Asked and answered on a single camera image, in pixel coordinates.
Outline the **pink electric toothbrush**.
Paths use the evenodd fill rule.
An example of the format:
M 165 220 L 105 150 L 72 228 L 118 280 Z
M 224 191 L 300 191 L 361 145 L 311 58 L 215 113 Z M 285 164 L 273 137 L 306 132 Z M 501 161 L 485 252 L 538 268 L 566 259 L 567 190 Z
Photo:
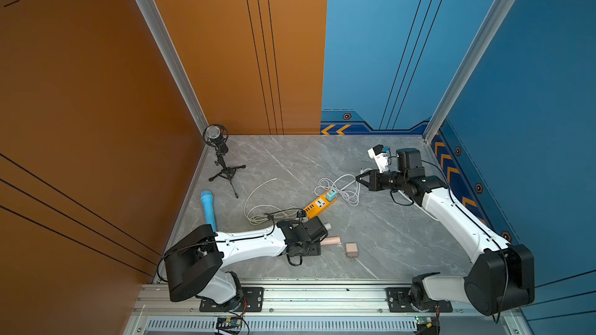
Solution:
M 339 245 L 341 244 L 340 237 L 326 237 L 321 241 L 321 246 Z

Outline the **orange power strip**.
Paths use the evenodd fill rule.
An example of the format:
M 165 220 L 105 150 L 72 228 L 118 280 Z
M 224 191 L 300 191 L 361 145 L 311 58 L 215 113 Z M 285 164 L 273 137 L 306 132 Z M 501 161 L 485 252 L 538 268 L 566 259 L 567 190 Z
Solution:
M 321 213 L 323 213 L 330 205 L 332 205 L 335 201 L 329 203 L 325 198 L 324 194 L 317 197 L 311 204 L 304 208 L 306 212 L 306 216 L 309 220 L 318 217 Z

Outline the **pink charger adapter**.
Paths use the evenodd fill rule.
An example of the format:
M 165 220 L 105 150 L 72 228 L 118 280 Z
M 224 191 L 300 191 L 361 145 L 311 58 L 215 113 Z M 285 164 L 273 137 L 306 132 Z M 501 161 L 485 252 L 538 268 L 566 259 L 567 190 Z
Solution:
M 347 243 L 345 245 L 345 255 L 350 259 L 357 259 L 359 256 L 359 249 L 357 243 Z

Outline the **teal charger adapter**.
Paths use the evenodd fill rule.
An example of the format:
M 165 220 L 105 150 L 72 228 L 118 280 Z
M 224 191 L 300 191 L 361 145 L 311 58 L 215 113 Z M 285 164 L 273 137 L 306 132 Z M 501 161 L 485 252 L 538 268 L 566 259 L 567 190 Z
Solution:
M 337 197 L 337 191 L 335 189 L 330 189 L 324 194 L 324 198 L 329 202 L 335 201 Z

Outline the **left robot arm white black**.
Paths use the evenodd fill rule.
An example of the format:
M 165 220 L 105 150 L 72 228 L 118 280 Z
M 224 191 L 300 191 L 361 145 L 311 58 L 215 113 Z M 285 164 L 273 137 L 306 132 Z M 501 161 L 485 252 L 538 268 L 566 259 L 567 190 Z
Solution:
M 245 303 L 246 294 L 229 266 L 280 256 L 290 265 L 300 266 L 305 256 L 321 254 L 321 242 L 327 236 L 327 227 L 317 217 L 306 222 L 281 220 L 262 230 L 235 234 L 215 232 L 209 224 L 198 226 L 161 259 L 169 299 L 182 302 L 198 298 L 223 311 L 236 310 Z

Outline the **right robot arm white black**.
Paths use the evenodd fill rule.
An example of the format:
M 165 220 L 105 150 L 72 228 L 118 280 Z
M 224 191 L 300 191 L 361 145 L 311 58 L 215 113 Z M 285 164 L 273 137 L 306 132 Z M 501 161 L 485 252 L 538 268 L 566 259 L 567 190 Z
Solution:
M 498 318 L 506 310 L 535 301 L 535 263 L 532 252 L 497 235 L 453 194 L 445 178 L 427 175 L 419 150 L 395 154 L 381 144 L 368 151 L 376 168 L 355 180 L 371 192 L 402 192 L 458 241 L 472 268 L 466 276 L 428 273 L 412 279 L 410 298 L 416 310 L 439 302 L 468 303 L 484 316 Z

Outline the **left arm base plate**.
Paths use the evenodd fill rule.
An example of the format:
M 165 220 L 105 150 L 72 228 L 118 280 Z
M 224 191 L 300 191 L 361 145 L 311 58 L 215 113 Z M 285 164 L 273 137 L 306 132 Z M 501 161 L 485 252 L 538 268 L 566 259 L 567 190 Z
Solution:
M 200 304 L 201 313 L 223 313 L 226 311 L 238 313 L 260 313 L 262 311 L 263 287 L 244 287 L 240 292 L 225 302 L 217 304 L 211 299 L 203 299 Z

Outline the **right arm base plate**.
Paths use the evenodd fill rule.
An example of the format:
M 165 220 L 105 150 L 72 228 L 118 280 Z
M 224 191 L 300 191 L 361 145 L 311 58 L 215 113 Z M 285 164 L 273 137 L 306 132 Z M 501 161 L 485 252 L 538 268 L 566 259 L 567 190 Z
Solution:
M 410 287 L 389 287 L 385 289 L 386 301 L 391 313 L 452 313 L 453 306 L 449 301 L 430 301 L 422 304 L 414 303 Z

